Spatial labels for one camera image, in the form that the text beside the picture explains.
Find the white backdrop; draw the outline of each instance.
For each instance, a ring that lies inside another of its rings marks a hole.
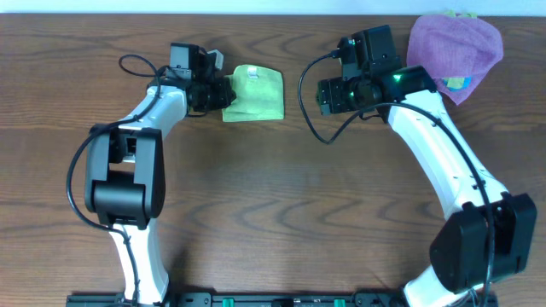
[[[2,13],[429,14],[545,16],[546,0],[0,0]]]

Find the white tag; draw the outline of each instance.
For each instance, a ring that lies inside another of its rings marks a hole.
[[[249,78],[258,78],[258,68],[256,67],[249,67],[247,73]]]

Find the purple cloth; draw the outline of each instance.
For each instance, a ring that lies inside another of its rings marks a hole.
[[[419,17],[409,36],[408,66],[421,65],[438,90],[459,105],[502,59],[501,33],[487,22],[433,14]],[[450,91],[442,78],[471,77],[463,90]]]

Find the folded green cloth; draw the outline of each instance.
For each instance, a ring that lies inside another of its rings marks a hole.
[[[224,122],[284,119],[280,72],[241,65],[229,76],[229,81],[237,98],[222,110]]]

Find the wood grain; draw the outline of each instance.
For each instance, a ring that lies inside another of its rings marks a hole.
[[[297,106],[307,63],[346,35],[389,24],[402,56],[416,17],[40,15],[0,19],[0,306],[59,306],[73,291],[121,291],[110,238],[88,229],[64,195],[67,166],[96,122],[125,116],[147,80],[117,67],[126,53],[167,63],[169,43],[219,49],[240,64],[283,73],[286,119],[225,124],[219,113],[186,119],[166,139],[163,258],[176,289],[220,292],[352,292],[398,287],[428,265],[443,224],[413,154],[378,121],[352,125],[332,146],[317,142]],[[546,300],[546,20],[485,18],[505,56],[450,116],[474,152],[514,194],[535,200],[539,219],[525,273],[494,290],[504,306]],[[304,98],[321,118],[314,67]],[[83,195],[83,166],[75,174]]]

